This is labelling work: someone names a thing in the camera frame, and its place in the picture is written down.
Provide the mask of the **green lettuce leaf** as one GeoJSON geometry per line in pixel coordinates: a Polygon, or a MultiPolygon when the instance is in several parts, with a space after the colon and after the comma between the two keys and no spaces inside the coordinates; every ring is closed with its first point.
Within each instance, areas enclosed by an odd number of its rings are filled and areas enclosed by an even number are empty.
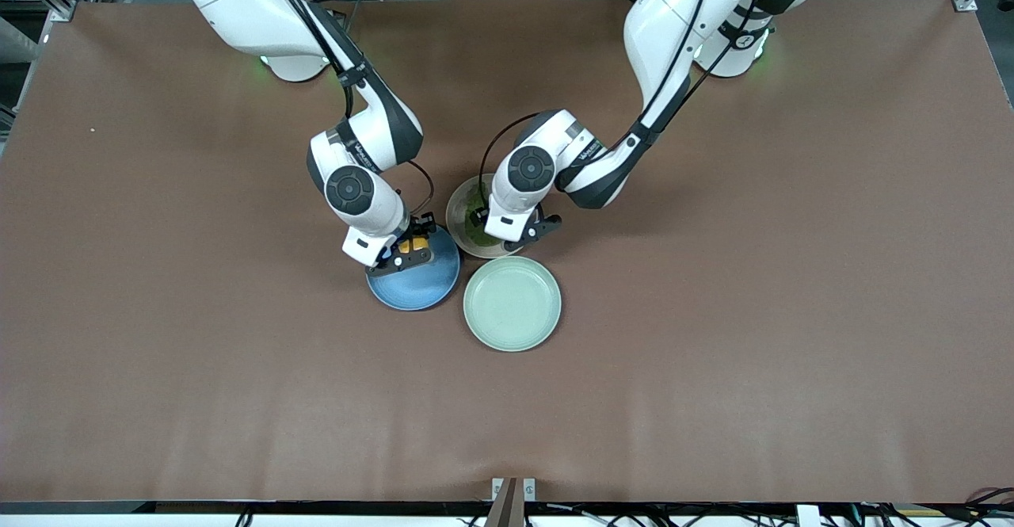
{"type": "Polygon", "coordinates": [[[486,232],[467,232],[467,207],[470,205],[485,204],[486,205],[486,189],[479,184],[479,181],[475,181],[470,185],[470,191],[467,192],[466,197],[466,216],[464,216],[463,225],[466,228],[466,238],[472,244],[476,246],[497,246],[502,244],[502,241],[492,235],[488,235],[486,232]]]}

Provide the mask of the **light green plate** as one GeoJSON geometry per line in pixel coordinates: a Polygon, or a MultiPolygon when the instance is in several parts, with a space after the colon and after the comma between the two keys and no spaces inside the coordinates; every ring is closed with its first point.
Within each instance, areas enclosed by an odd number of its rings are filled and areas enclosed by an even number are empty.
{"type": "Polygon", "coordinates": [[[536,349],[558,327],[562,290],[544,264],[521,256],[496,258],[470,275],[463,316],[472,335],[490,349],[536,349]]]}

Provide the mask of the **blue plate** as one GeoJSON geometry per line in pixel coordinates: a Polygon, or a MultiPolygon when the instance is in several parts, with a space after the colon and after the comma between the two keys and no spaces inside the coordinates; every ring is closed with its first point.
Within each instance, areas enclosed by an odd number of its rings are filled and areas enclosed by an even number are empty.
{"type": "Polygon", "coordinates": [[[444,227],[429,238],[430,262],[384,277],[367,277],[367,285],[381,303],[399,311],[421,311],[442,302],[459,282],[459,247],[444,227]]]}

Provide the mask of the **beige plate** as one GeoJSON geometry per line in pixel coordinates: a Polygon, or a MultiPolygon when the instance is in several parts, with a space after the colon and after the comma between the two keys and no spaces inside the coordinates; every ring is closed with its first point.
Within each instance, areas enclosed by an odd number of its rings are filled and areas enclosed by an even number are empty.
{"type": "MultiPolygon", "coordinates": [[[[488,198],[491,191],[493,177],[492,173],[482,175],[482,186],[486,189],[486,198],[488,198]]],[[[456,242],[461,251],[475,258],[489,260],[518,253],[520,250],[515,253],[508,253],[505,250],[505,241],[503,239],[502,244],[497,246],[476,246],[466,238],[466,228],[463,225],[464,216],[466,216],[466,197],[467,192],[470,191],[470,185],[475,181],[479,181],[478,178],[470,177],[470,179],[464,181],[459,189],[453,192],[447,202],[445,212],[446,227],[453,241],[456,242]]]]}

